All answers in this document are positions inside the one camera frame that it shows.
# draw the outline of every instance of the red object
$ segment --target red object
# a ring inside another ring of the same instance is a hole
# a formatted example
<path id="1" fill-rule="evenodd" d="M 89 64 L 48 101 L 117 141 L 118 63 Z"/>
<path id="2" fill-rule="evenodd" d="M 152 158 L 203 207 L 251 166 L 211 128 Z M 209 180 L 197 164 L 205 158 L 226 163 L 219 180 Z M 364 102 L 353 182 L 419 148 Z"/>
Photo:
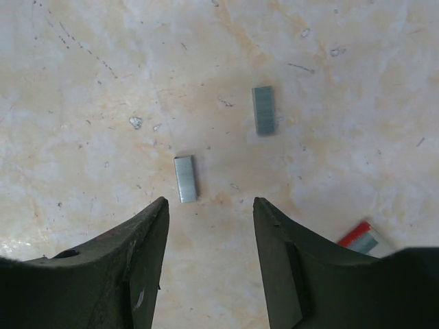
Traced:
<path id="1" fill-rule="evenodd" d="M 372 229 L 367 221 L 362 221 L 356 228 L 350 231 L 346 236 L 341 238 L 337 243 L 342 247 L 348 247 L 352 242 L 357 240 L 361 235 L 369 232 Z"/>

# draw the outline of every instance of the red and white object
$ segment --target red and white object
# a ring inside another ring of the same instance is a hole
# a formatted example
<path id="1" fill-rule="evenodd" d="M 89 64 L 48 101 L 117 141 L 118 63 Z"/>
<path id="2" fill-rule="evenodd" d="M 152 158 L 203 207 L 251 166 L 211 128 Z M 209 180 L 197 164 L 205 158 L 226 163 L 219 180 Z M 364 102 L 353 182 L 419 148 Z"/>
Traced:
<path id="1" fill-rule="evenodd" d="M 362 221 L 337 243 L 355 252 L 377 258 L 395 251 L 367 221 Z"/>

